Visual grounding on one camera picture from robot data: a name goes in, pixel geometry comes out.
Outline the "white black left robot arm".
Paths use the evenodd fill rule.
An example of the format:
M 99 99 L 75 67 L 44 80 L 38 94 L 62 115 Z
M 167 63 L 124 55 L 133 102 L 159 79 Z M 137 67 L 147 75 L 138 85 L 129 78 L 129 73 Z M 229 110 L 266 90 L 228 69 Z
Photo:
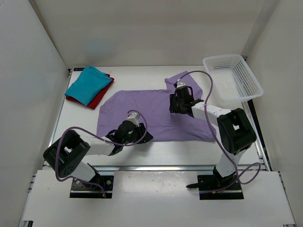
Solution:
M 117 129 L 99 137 L 83 128 L 71 127 L 43 153 L 43 158 L 55 171 L 58 181 L 79 179 L 88 189 L 95 189 L 100 175 L 82 160 L 88 155 L 113 156 L 136 144 L 148 143 L 153 136 L 146 123 L 124 120 Z

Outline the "red t shirt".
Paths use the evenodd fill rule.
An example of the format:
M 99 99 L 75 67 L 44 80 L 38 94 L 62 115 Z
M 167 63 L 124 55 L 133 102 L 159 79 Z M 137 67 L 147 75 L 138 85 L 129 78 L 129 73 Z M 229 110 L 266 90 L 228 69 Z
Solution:
M 106 75 L 111 78 L 111 82 L 95 96 L 95 98 L 89 103 L 88 106 L 83 105 L 82 103 L 80 103 L 79 101 L 77 101 L 76 99 L 74 99 L 72 97 L 65 96 L 65 99 L 67 99 L 68 101 L 72 101 L 72 102 L 78 103 L 80 105 L 83 105 L 85 107 L 88 107 L 90 109 L 96 109 L 97 105 L 100 103 L 101 99 L 104 97 L 104 95 L 109 90 L 109 88 L 113 85 L 113 82 L 115 80 L 109 74 L 106 74 Z

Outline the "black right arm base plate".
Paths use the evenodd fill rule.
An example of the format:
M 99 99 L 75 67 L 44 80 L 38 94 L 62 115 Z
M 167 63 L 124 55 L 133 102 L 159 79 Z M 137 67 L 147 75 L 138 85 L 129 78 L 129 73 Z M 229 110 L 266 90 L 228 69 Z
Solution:
M 200 200 L 243 200 L 241 184 L 236 176 L 223 180 L 217 175 L 198 175 L 197 182 L 186 186 L 198 189 Z

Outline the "lilac t shirt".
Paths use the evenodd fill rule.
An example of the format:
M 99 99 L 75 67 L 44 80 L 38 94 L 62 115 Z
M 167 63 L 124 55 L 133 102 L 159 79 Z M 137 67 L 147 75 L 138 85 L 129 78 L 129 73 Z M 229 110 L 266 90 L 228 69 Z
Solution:
M 214 137 L 205 120 L 192 118 L 187 114 L 169 111 L 169 96 L 174 93 L 173 84 L 180 79 L 192 87 L 195 99 L 201 98 L 203 91 L 194 79 L 184 71 L 166 78 L 166 89 L 160 90 L 120 90 L 112 95 L 99 109 L 97 135 L 106 136 L 127 118 L 129 110 L 137 110 L 146 118 L 148 132 L 154 142 L 164 141 L 207 141 Z

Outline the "teal t shirt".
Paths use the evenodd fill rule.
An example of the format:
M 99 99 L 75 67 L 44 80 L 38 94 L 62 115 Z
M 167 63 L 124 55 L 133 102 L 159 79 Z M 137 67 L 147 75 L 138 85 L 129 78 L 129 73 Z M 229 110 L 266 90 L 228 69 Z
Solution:
M 88 106 L 95 96 L 110 82 L 111 78 L 106 73 L 99 71 L 94 66 L 85 67 L 64 95 Z

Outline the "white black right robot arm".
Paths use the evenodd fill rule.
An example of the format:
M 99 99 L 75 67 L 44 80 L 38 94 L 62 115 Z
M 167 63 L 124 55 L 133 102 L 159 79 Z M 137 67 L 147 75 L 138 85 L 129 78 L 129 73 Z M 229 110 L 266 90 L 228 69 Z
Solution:
M 169 96 L 169 111 L 205 120 L 211 133 L 214 133 L 213 126 L 217 126 L 219 136 L 214 136 L 214 139 L 223 151 L 212 175 L 201 182 L 187 185 L 187 188 L 198 188 L 203 193 L 216 193 L 239 183 L 238 163 L 257 139 L 244 110 L 222 109 L 208 105 L 202 99 L 194 99 L 192 87 L 185 83 L 177 82 L 174 87 L 175 92 Z

